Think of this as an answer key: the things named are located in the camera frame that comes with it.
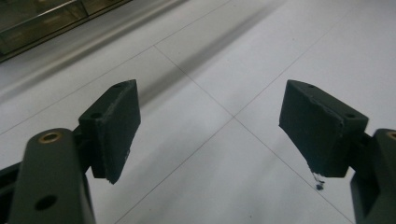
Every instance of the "tiled floor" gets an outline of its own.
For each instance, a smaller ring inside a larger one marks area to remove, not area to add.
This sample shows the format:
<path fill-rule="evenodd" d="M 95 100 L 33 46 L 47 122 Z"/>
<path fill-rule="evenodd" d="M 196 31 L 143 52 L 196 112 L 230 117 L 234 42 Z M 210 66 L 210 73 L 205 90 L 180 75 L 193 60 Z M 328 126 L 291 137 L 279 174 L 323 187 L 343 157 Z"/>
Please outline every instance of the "tiled floor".
<path fill-rule="evenodd" d="M 98 223 L 354 223 L 345 179 L 316 191 L 278 128 L 288 79 L 396 129 L 393 0 L 134 0 L 0 64 L 0 168 L 137 79 L 120 181 L 90 180 Z"/>

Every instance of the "tile grout line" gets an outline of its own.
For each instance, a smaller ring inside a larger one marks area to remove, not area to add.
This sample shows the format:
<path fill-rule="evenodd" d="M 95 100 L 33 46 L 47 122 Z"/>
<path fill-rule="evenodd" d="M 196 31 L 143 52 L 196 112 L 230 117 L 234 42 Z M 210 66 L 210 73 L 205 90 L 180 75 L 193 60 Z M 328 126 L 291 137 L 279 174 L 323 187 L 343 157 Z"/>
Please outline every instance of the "tile grout line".
<path fill-rule="evenodd" d="M 207 142 L 209 142 L 214 136 L 216 136 L 216 134 L 218 134 L 225 126 L 227 126 L 234 118 L 230 118 L 230 120 L 228 120 L 223 126 L 221 126 L 215 133 L 212 134 L 212 136 L 210 136 L 206 141 L 204 141 L 197 149 L 195 149 L 191 155 L 186 158 L 177 168 L 175 168 L 169 175 L 167 175 L 159 184 L 157 184 L 152 190 L 150 190 L 145 196 L 143 196 L 142 199 L 139 200 L 139 202 L 137 202 L 131 209 L 128 210 L 128 212 L 126 212 L 123 216 L 121 216 L 116 222 L 115 224 L 119 223 L 124 217 L 126 217 L 128 215 L 128 213 L 130 213 L 132 210 L 134 210 L 134 208 L 136 208 L 141 202 L 143 202 L 143 200 L 145 200 L 152 191 L 154 191 L 156 188 L 158 188 L 161 183 L 163 181 L 165 181 L 170 175 L 172 175 L 179 167 L 181 167 L 184 163 L 186 163 L 186 161 L 188 161 L 193 155 L 195 155 L 196 152 L 198 152 Z"/>
<path fill-rule="evenodd" d="M 278 159 L 280 159 L 286 166 L 288 166 L 297 176 L 299 176 L 308 186 L 309 188 L 313 189 L 324 201 L 326 201 L 329 205 L 331 205 L 339 214 L 341 214 L 346 220 L 348 220 L 350 223 L 354 224 L 352 220 L 350 220 L 344 213 L 342 213 L 338 208 L 336 208 L 332 203 L 330 203 L 323 195 L 321 195 L 317 190 L 315 190 L 302 176 L 300 176 L 293 168 L 291 168 L 285 161 L 283 161 L 280 157 L 276 155 L 276 153 L 268 147 L 256 134 L 251 132 L 243 123 L 240 121 L 238 118 L 235 118 L 236 121 L 238 121 L 249 133 L 251 133 L 257 140 L 259 140 L 265 147 L 268 148 Z"/>
<path fill-rule="evenodd" d="M 336 21 L 332 27 L 330 27 L 325 34 L 323 34 L 317 41 L 315 41 L 310 47 L 308 47 L 300 56 L 298 56 L 289 66 L 287 66 L 274 80 L 272 80 L 264 89 L 262 89 L 251 101 L 249 101 L 242 109 L 240 109 L 235 116 L 238 116 L 246 107 L 248 107 L 253 101 L 255 101 L 264 91 L 266 91 L 275 81 L 277 81 L 280 77 L 282 77 L 297 61 L 299 61 L 309 50 L 311 50 L 320 40 L 323 39 L 336 25 L 338 25 L 353 9 L 358 6 L 358 3 L 355 3 L 355 6 L 348 10 L 338 21 Z"/>
<path fill-rule="evenodd" d="M 114 69 L 120 67 L 120 66 L 123 65 L 124 63 L 126 63 L 126 62 L 128 62 L 128 61 L 134 59 L 135 57 L 137 57 L 137 56 L 139 56 L 140 54 L 144 53 L 145 51 L 151 49 L 152 47 L 155 47 L 155 45 L 159 44 L 160 42 L 162 42 L 162 41 L 165 40 L 166 38 L 169 38 L 170 36 L 172 36 L 172 35 L 174 35 L 174 34 L 180 32 L 180 31 L 183 30 L 184 28 L 186 28 L 186 27 L 192 25 L 192 24 L 195 23 L 196 21 L 198 21 L 198 20 L 200 20 L 201 18 L 207 16 L 208 14 L 210 14 L 210 13 L 212 13 L 213 11 L 219 9 L 220 7 L 225 6 L 226 4 L 228 4 L 228 3 L 231 2 L 231 1 L 232 1 L 232 0 L 228 0 L 227 2 L 221 4 L 220 6 L 213 8 L 212 10 L 210 10 L 209 12 L 207 12 L 205 15 L 203 15 L 203 16 L 197 18 L 196 20 L 190 22 L 189 24 L 187 24 L 187 25 L 181 27 L 180 29 L 174 31 L 172 34 L 166 36 L 165 38 L 161 39 L 160 41 L 155 42 L 154 44 L 150 45 L 150 46 L 147 47 L 146 49 L 143 49 L 142 51 L 138 52 L 136 55 L 134 55 L 134 56 L 132 56 L 132 57 L 126 59 L 124 62 L 122 62 L 122 63 L 120 63 L 120 64 L 114 66 L 114 67 L 111 68 L 110 70 L 104 72 L 104 73 L 103 73 L 101 76 L 99 76 L 99 77 L 102 77 L 102 76 L 108 74 L 109 72 L 111 72 L 111 71 L 113 71 Z M 38 112 L 34 113 L 32 116 L 29 116 L 29 118 L 23 119 L 22 121 L 18 122 L 17 124 L 11 126 L 11 127 L 8 128 L 7 130 L 1 132 L 0 135 L 2 135 L 2 134 L 4 134 L 4 133 L 8 133 L 9 131 L 11 131 L 12 129 L 14 129 L 15 127 L 17 127 L 17 126 L 19 126 L 20 124 L 24 123 L 26 120 L 31 119 L 31 118 L 35 117 L 36 115 L 38 115 L 39 113 L 43 112 L 44 110 L 50 108 L 51 106 L 58 104 L 58 103 L 61 102 L 64 98 L 68 97 L 69 95 L 73 94 L 73 93 L 76 92 L 76 91 L 79 91 L 79 90 L 82 89 L 83 87 L 85 87 L 85 86 L 91 84 L 92 82 L 94 82 L 94 81 L 95 81 L 96 79 L 98 79 L 99 77 L 96 77 L 95 79 L 93 79 L 93 80 L 91 80 L 90 82 L 84 84 L 83 86 L 81 86 L 80 88 L 76 89 L 75 91 L 70 92 L 70 93 L 67 94 L 66 96 L 62 97 L 62 98 L 59 99 L 58 101 L 56 101 L 56 102 L 54 102 L 54 103 L 52 103 L 52 104 L 50 104 L 50 105 L 44 107 L 43 109 L 41 109 L 41 110 L 39 110 Z"/>
<path fill-rule="evenodd" d="M 209 92 L 207 92 L 206 90 L 204 90 L 198 83 L 195 82 L 194 79 L 192 79 L 187 72 L 185 72 L 182 68 L 180 68 L 177 64 L 175 64 L 166 54 L 164 54 L 160 49 L 157 48 L 157 46 L 154 46 L 154 48 L 156 50 L 158 50 L 167 60 L 169 60 L 169 62 L 171 62 L 177 69 L 179 69 L 186 77 L 188 77 L 195 85 L 198 86 L 199 89 L 201 89 L 204 93 L 206 93 L 206 95 L 208 95 L 212 100 L 214 100 L 219 106 L 221 106 L 221 108 L 223 108 L 231 117 L 234 118 L 234 115 L 232 113 L 230 113 L 230 111 L 228 111 L 221 103 L 219 103 L 218 100 L 216 100 Z"/>

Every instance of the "white floor tile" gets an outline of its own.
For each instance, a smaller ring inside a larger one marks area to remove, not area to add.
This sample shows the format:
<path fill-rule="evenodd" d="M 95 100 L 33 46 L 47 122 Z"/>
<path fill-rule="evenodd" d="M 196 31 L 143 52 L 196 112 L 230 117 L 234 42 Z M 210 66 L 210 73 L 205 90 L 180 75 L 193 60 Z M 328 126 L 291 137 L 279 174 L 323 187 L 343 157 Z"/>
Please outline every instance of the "white floor tile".
<path fill-rule="evenodd" d="M 278 127 L 287 79 L 317 85 L 370 118 L 367 133 L 396 128 L 396 5 L 363 1 L 334 29 L 265 90 L 237 118 L 309 184 L 315 181 L 297 148 Z M 345 179 L 326 179 L 320 193 L 354 220 L 350 171 Z"/>
<path fill-rule="evenodd" d="M 97 223 L 116 222 L 231 119 L 231 115 L 155 48 L 2 134 L 2 168 L 21 159 L 29 137 L 48 128 L 75 128 L 78 116 L 106 89 L 133 78 L 144 99 L 142 124 L 120 182 L 111 186 L 105 180 L 93 179 L 88 172 Z M 156 89 L 161 94 L 148 98 L 145 92 Z"/>
<path fill-rule="evenodd" d="M 227 1 L 134 0 L 1 63 L 0 133 Z"/>
<path fill-rule="evenodd" d="M 235 115 L 355 3 L 233 0 L 157 47 Z"/>
<path fill-rule="evenodd" d="M 233 120 L 119 223 L 349 223 Z"/>

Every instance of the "floor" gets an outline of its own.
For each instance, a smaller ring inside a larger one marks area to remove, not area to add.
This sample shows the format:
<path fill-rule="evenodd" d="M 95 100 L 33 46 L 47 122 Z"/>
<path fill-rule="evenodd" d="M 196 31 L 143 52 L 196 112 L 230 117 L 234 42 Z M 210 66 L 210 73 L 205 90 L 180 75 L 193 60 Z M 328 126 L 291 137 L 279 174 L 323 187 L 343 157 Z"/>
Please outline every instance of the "floor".
<path fill-rule="evenodd" d="M 278 127 L 288 79 L 396 128 L 393 0 L 134 0 L 0 64 L 0 168 L 136 79 L 142 123 L 97 223 L 354 223 L 349 181 L 316 182 Z"/>

